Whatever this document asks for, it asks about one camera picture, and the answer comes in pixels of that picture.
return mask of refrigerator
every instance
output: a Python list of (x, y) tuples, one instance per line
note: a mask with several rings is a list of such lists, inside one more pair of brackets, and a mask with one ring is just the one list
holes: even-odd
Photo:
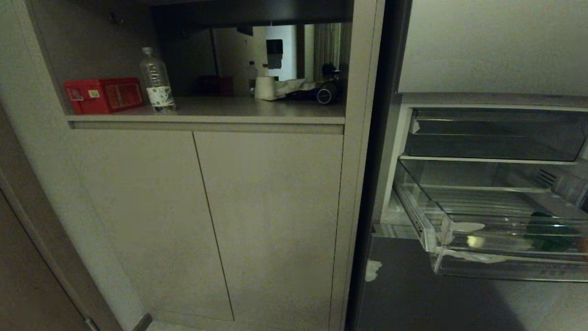
[(587, 12), (386, 2), (348, 329), (588, 330)]

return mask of plastic water bottle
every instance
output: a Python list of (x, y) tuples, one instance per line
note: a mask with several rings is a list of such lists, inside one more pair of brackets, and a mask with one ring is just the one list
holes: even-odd
[(249, 61), (249, 67), (247, 68), (247, 76), (249, 77), (249, 93), (252, 97), (255, 96), (255, 80), (257, 79), (257, 69), (255, 68), (255, 62)]
[(141, 61), (141, 71), (147, 85), (147, 94), (153, 110), (173, 112), (176, 104), (173, 101), (172, 88), (169, 85), (168, 72), (163, 61), (153, 56), (153, 48), (143, 47), (145, 58)]

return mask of gray cabinet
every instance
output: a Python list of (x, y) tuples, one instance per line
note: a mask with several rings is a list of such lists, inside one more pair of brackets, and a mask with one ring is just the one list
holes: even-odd
[(588, 1), (413, 0), (399, 92), (588, 95)]
[(194, 137), (235, 321), (328, 329), (343, 136)]
[(70, 137), (89, 198), (145, 308), (155, 319), (163, 311), (233, 320), (192, 133)]

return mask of curtain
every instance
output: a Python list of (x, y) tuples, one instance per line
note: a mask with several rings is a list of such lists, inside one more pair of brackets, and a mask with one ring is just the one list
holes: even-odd
[(331, 63), (339, 69), (341, 23), (315, 25), (315, 81), (323, 80), (323, 64)]

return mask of crisper drawer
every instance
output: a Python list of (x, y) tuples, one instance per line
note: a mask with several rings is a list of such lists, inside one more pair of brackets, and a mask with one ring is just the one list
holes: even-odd
[(587, 185), (572, 173), (399, 160), (393, 187), (437, 274), (588, 282), (588, 214), (575, 206)]
[(416, 107), (405, 154), (574, 161), (587, 124), (585, 112)]

